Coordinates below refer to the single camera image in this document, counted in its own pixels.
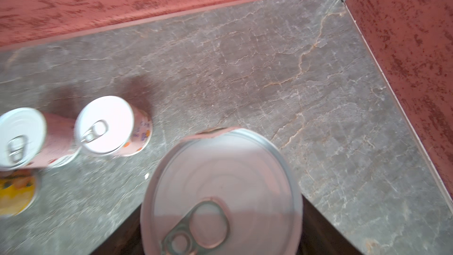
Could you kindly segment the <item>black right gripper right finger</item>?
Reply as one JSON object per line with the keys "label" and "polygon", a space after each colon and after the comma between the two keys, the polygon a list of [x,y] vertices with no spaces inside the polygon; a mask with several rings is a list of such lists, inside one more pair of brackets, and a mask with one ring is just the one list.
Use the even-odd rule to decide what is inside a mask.
{"label": "black right gripper right finger", "polygon": [[362,255],[305,196],[302,200],[301,255]]}

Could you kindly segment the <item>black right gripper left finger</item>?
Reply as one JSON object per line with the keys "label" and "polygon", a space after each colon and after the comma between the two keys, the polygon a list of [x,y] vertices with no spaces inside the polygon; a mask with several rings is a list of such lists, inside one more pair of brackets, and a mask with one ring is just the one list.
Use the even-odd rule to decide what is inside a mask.
{"label": "black right gripper left finger", "polygon": [[134,212],[91,255],[143,255],[140,210]]}

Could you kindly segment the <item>green label white-top can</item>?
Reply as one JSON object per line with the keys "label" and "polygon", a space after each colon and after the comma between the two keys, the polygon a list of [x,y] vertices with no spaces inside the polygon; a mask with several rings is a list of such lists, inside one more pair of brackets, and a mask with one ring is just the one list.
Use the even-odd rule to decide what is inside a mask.
{"label": "green label white-top can", "polygon": [[302,221],[302,194],[282,153],[234,127],[174,146],[140,214],[147,255],[294,255]]}

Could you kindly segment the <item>pink can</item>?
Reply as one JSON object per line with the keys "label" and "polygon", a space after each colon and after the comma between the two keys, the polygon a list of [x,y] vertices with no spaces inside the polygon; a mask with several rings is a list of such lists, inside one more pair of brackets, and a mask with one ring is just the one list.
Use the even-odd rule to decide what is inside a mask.
{"label": "pink can", "polygon": [[75,120],[22,107],[1,116],[1,171],[58,168],[80,152]]}
{"label": "pink can", "polygon": [[81,151],[94,157],[130,157],[151,140],[151,117],[118,96],[103,96],[86,105],[74,127]]}

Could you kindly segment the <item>small yellow white-lid can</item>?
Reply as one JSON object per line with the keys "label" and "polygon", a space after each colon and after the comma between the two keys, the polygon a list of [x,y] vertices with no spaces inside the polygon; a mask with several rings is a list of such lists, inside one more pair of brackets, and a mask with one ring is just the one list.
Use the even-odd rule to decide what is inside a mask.
{"label": "small yellow white-lid can", "polygon": [[34,201],[38,178],[32,170],[1,172],[1,218],[17,216]]}

